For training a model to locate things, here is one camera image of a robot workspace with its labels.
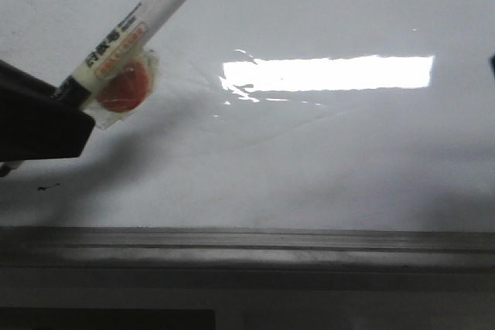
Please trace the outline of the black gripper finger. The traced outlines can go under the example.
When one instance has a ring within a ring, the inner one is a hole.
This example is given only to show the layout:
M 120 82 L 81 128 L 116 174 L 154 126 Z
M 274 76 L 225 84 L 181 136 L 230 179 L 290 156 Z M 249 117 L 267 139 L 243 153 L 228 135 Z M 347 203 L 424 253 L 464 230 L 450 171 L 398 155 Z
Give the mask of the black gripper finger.
M 81 155 L 95 120 L 52 98 L 55 87 L 1 61 L 1 160 Z

